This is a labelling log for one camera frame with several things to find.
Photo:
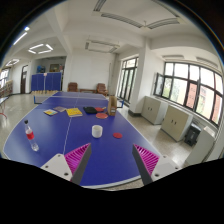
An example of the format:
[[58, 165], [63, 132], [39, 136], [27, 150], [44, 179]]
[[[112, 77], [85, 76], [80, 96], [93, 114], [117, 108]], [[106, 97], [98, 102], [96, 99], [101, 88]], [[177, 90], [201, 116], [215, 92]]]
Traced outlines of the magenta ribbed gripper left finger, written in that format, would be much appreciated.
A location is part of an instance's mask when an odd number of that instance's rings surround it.
[[91, 144], [87, 143], [67, 154], [56, 154], [42, 169], [79, 185], [91, 153]]

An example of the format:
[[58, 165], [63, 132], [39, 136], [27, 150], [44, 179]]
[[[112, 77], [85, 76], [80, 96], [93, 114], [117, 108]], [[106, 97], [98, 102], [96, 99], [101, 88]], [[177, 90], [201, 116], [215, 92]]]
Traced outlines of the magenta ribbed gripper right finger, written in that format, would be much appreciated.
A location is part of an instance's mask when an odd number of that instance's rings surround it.
[[139, 145], [133, 145], [132, 154], [144, 185], [180, 170], [180, 167], [168, 156], [159, 156]]

